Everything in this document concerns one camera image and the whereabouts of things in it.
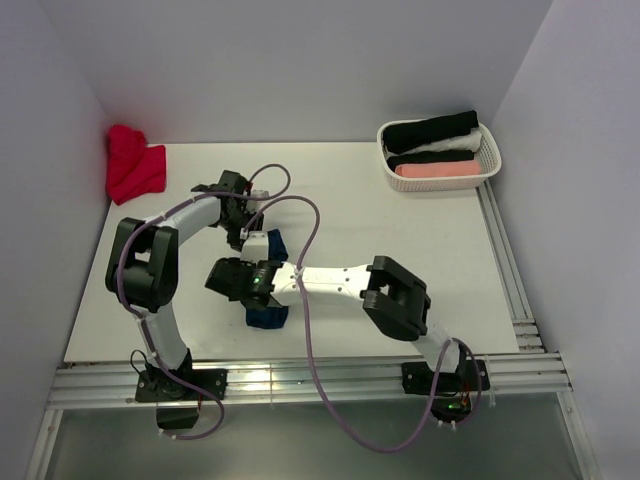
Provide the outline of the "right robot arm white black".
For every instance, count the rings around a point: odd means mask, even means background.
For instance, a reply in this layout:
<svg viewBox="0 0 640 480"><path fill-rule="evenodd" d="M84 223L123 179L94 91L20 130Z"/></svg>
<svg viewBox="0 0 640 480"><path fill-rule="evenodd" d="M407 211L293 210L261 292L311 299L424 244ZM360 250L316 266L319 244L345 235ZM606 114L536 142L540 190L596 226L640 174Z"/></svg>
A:
<svg viewBox="0 0 640 480"><path fill-rule="evenodd" d="M441 388L455 389L467 377L464 351L444 326L428 317L426 283L390 257L345 268L223 258L214 264L205 287L255 310L313 302L355 306L383 335L412 343Z"/></svg>

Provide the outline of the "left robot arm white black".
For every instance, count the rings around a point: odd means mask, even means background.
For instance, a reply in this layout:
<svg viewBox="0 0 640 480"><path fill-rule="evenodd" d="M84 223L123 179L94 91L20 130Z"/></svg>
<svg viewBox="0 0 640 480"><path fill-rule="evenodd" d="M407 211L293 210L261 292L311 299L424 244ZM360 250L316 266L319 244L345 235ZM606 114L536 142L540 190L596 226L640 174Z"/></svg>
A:
<svg viewBox="0 0 640 480"><path fill-rule="evenodd" d="M105 283L142 335L146 387L183 399L195 386L191 352L172 306L180 247L201 230L220 227L227 244L239 252L246 224L268 198L241 174L225 170L218 182L193 187L187 200L168 211L144 220L127 217L117 225Z"/></svg>

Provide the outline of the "blue Mickey Mouse t-shirt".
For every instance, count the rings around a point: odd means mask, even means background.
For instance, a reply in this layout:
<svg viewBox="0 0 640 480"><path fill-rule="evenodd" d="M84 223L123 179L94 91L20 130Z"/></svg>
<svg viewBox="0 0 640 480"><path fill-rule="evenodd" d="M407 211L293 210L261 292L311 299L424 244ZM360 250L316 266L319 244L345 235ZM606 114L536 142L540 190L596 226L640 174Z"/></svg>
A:
<svg viewBox="0 0 640 480"><path fill-rule="evenodd" d="M289 258L285 243L278 229L268 232L269 250L268 259L286 262ZM245 322L249 327L276 330L281 329L289 316L288 307L268 307L264 310L247 309Z"/></svg>

